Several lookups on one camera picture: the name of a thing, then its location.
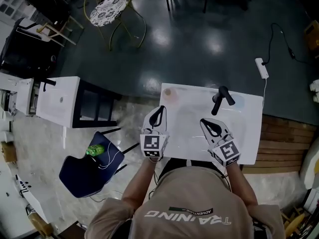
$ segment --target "white power adapter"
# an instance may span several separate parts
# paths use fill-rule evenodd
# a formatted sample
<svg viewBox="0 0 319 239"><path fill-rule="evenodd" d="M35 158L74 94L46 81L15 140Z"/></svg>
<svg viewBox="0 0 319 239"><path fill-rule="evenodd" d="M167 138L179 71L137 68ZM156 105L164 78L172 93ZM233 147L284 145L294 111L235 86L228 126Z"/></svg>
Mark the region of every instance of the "white power adapter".
<svg viewBox="0 0 319 239"><path fill-rule="evenodd" d="M256 58L255 62L257 64L260 76L262 79L267 79L269 77L266 66L262 65L264 62L262 58Z"/></svg>

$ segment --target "wooden floor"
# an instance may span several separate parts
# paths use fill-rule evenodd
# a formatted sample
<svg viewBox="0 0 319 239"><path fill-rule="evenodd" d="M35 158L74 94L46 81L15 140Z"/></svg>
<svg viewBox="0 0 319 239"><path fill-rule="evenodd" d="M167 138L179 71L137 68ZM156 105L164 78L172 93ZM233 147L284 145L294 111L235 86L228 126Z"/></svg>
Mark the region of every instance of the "wooden floor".
<svg viewBox="0 0 319 239"><path fill-rule="evenodd" d="M303 156L317 127L288 119L263 115L257 160L245 165L244 173L300 171Z"/></svg>

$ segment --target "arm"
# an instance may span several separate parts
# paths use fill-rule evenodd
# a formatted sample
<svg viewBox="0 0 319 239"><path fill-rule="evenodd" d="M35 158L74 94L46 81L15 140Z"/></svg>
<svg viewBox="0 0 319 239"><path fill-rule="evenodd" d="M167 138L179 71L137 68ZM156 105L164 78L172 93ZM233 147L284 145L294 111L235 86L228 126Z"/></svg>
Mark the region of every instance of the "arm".
<svg viewBox="0 0 319 239"><path fill-rule="evenodd" d="M134 210L143 204L153 177L155 166L155 163L151 163L149 159L146 158L123 193L122 201L128 203Z"/></svg>
<svg viewBox="0 0 319 239"><path fill-rule="evenodd" d="M239 196L246 206L258 205L256 195L237 163L226 167L232 192Z"/></svg>

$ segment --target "person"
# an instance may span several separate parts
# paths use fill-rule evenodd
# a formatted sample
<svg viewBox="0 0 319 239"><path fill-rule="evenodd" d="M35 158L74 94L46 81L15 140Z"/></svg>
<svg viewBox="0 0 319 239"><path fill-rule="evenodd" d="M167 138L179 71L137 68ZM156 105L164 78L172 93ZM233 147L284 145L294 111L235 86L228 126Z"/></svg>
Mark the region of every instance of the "person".
<svg viewBox="0 0 319 239"><path fill-rule="evenodd" d="M171 158L144 204L156 164L145 159L121 200L108 198L85 239L283 239L281 212L258 205L237 163L227 166L231 186L211 163Z"/></svg>

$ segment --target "patterned seat cushion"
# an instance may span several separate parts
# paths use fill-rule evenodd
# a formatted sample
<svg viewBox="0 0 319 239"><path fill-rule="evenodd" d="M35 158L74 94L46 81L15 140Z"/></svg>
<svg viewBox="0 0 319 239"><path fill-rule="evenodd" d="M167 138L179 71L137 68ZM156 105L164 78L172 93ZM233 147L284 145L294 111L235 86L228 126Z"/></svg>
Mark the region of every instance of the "patterned seat cushion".
<svg viewBox="0 0 319 239"><path fill-rule="evenodd" d="M105 0L91 12L90 21L95 26L112 23L125 9L129 0Z"/></svg>

